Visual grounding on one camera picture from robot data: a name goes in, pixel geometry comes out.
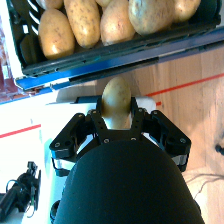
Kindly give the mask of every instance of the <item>black plastic crate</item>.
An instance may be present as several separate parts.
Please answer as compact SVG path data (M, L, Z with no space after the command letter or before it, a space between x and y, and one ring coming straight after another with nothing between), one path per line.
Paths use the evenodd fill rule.
M222 1L201 0L196 14L189 22L175 25L169 31L144 37L136 34L133 40L107 47L104 47L102 42L99 41L93 49L83 49L76 43L73 55L56 60L47 60L39 46L38 21L40 21L43 10L36 1L7 0L7 4L15 49L21 63L22 72L26 76L38 77L152 49L174 40L204 35L220 24L219 12ZM28 33L24 33L25 27L27 27Z

